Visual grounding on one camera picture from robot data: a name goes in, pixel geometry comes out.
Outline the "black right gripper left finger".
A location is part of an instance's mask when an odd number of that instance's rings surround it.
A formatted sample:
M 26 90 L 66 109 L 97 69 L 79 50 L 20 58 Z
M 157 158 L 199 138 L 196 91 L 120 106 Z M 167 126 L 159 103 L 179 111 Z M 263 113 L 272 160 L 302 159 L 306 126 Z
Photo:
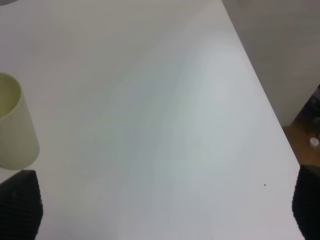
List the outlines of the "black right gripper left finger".
M 21 170 L 0 184 L 0 238 L 34 240 L 43 218 L 35 170 Z

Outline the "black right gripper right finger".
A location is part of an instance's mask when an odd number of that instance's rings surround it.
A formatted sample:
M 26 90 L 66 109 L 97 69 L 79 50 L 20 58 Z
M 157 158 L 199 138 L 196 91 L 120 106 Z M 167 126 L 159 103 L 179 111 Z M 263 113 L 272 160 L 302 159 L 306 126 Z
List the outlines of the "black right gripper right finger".
M 320 238 L 320 168 L 301 165 L 294 194 L 292 212 L 298 228 L 306 240 Z

